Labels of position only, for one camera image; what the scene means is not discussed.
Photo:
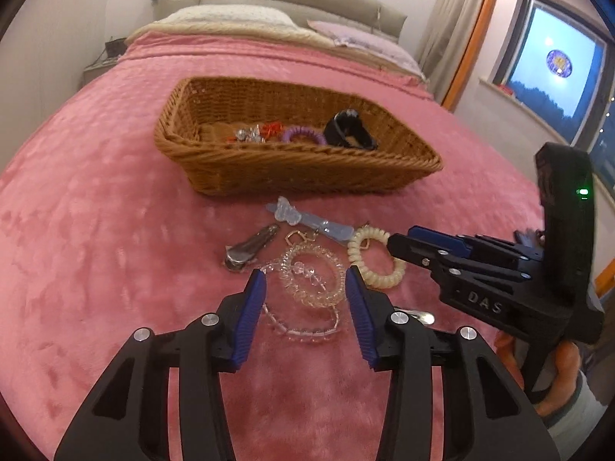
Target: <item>brown woven basket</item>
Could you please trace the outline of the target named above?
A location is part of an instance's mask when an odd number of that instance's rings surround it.
[[[235,130],[281,121],[323,130],[356,109],[375,151],[310,143],[229,143]],[[442,169],[440,155],[387,110],[355,95],[250,78],[190,78],[177,85],[155,130],[196,191],[385,192]]]

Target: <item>beige curtain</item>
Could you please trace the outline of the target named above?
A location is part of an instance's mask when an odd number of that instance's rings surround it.
[[[439,103],[451,86],[482,4],[483,0],[437,0],[435,3],[416,56]]]

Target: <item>pink blanket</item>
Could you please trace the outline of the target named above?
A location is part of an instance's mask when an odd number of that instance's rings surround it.
[[[49,119],[0,179],[0,390],[50,458],[131,332],[181,329],[241,291],[247,274],[221,266],[224,246],[273,221],[264,204],[277,196],[196,194],[156,150],[153,127],[169,93],[195,75],[358,93],[407,122],[444,158],[442,172],[394,195],[287,196],[301,210],[390,232],[418,224],[510,238],[515,228],[541,224],[534,184],[398,76],[288,45],[143,36],[117,67]],[[283,243],[279,237],[261,258],[275,257]],[[372,261],[375,270],[387,267],[386,258]],[[272,303],[282,295],[271,283]],[[409,268],[389,295],[395,304],[434,313],[438,329],[471,323],[493,338],[493,329],[439,303],[426,271]],[[237,458],[373,460],[388,378],[361,359],[345,307],[342,332],[320,345],[289,342],[261,318],[247,364],[222,378]],[[433,459],[442,455],[438,383]],[[176,400],[176,391],[170,397]],[[173,459],[181,459],[175,423],[170,434]]]

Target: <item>nightstand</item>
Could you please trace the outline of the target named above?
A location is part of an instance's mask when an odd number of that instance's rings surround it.
[[[118,63],[118,58],[114,57],[112,59],[106,59],[104,61],[92,64],[91,66],[86,67],[83,70],[83,78],[81,80],[80,88],[83,88],[85,85],[87,85],[91,81],[94,81],[99,76],[102,76],[103,74],[105,74],[107,71],[115,67],[117,63]]]

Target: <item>purple coil hair tie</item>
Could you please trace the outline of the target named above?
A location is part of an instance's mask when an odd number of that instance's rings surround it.
[[[306,126],[289,127],[282,135],[282,142],[288,143],[293,137],[297,135],[305,135],[306,137],[310,137],[319,146],[327,145],[327,139],[325,139],[325,136],[322,133],[319,133],[316,130],[312,130],[311,128],[308,128]]]

